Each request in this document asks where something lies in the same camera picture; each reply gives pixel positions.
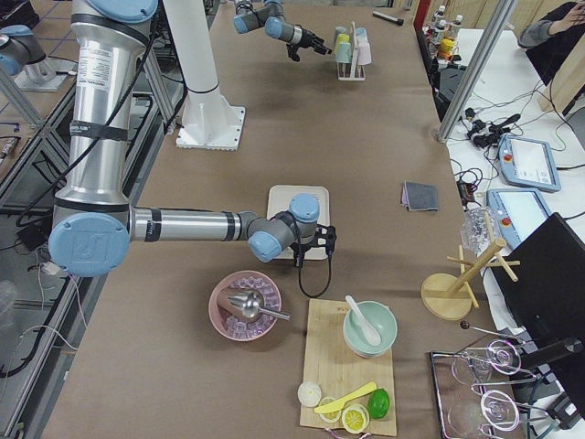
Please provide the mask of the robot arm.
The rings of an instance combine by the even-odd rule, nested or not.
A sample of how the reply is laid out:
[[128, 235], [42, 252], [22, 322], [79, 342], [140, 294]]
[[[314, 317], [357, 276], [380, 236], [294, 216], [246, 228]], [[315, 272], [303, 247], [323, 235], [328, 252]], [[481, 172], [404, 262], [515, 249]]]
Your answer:
[[289, 22], [281, 1], [264, 1], [260, 8], [255, 8], [251, 1], [235, 1], [234, 5], [233, 24], [239, 34], [263, 28], [268, 37], [286, 44], [287, 56], [294, 62], [300, 61], [300, 48], [311, 48], [324, 56], [333, 52], [325, 45], [323, 38], [301, 25]]
[[71, 27], [80, 45], [69, 166], [55, 196], [48, 238], [53, 262], [67, 273], [100, 276], [115, 269], [132, 241], [245, 241], [262, 262], [292, 250], [297, 262], [316, 247], [332, 249], [309, 194], [265, 219], [252, 212], [137, 208], [122, 192], [129, 129], [128, 96], [154, 41], [163, 8], [186, 85], [177, 142], [233, 151], [245, 111], [220, 92], [204, 6], [199, 1], [77, 1]]

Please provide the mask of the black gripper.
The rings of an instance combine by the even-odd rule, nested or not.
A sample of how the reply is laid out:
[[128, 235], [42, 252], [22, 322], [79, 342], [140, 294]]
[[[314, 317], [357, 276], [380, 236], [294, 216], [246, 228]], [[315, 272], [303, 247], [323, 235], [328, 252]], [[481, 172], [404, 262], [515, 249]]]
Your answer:
[[332, 50], [324, 44], [324, 40], [318, 37], [312, 31], [295, 28], [292, 32], [291, 40], [287, 43], [287, 54], [288, 58], [294, 62], [299, 62], [300, 57], [298, 55], [299, 48], [312, 48], [314, 52], [321, 55], [329, 55]]
[[318, 224], [314, 237], [316, 238], [316, 247], [324, 249], [326, 256], [334, 254], [337, 239], [335, 226]]

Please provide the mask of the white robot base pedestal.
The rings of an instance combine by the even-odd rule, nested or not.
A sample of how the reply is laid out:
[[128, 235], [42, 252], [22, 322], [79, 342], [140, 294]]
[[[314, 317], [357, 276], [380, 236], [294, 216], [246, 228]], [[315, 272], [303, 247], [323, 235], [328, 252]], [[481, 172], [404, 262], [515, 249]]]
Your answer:
[[220, 91], [203, 3], [170, 0], [164, 8], [187, 88], [176, 145], [237, 150], [246, 110]]

